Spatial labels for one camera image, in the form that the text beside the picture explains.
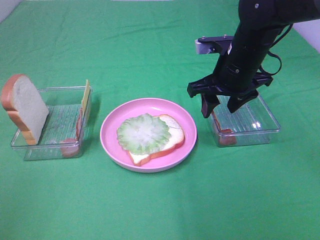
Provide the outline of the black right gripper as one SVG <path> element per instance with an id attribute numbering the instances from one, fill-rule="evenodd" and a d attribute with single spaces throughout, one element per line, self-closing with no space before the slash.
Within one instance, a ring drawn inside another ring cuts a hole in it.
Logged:
<path id="1" fill-rule="evenodd" d="M 271 75 L 259 72 L 255 68 L 223 67 L 200 80 L 190 82 L 187 92 L 191 98 L 201 94 L 201 113 L 207 119 L 220 104 L 217 96 L 230 96 L 227 108 L 230 113 L 235 113 L 241 106 L 258 97 L 259 87 L 268 87 L 272 81 Z"/>

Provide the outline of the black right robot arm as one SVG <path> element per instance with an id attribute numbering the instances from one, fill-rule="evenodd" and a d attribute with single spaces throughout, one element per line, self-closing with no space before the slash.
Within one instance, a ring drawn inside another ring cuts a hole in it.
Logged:
<path id="1" fill-rule="evenodd" d="M 238 15 L 240 23 L 234 36 L 201 37 L 195 41 L 198 54 L 219 54 L 213 73 L 187 86 L 191 98 L 201 95 L 204 118 L 220 104 L 218 96 L 229 97 L 227 108 L 234 113 L 259 95 L 260 86 L 269 86 L 272 74 L 262 70 L 261 65 L 270 48 L 283 37 L 283 29 L 319 19 L 320 2 L 241 0 Z"/>

